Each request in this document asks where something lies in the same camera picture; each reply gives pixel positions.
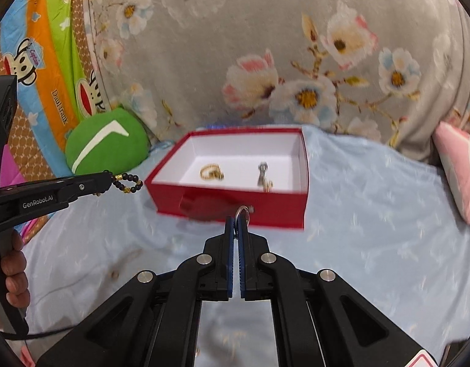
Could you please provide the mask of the person left hand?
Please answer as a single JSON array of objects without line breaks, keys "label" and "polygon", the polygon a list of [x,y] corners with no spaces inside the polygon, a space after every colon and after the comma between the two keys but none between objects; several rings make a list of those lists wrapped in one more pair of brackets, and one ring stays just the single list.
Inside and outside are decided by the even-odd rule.
[{"label": "person left hand", "polygon": [[28,290],[28,277],[25,273],[27,266],[23,254],[23,240],[21,235],[14,230],[12,232],[12,249],[1,259],[1,269],[6,277],[6,299],[16,308],[27,308],[30,304],[30,292]]}]

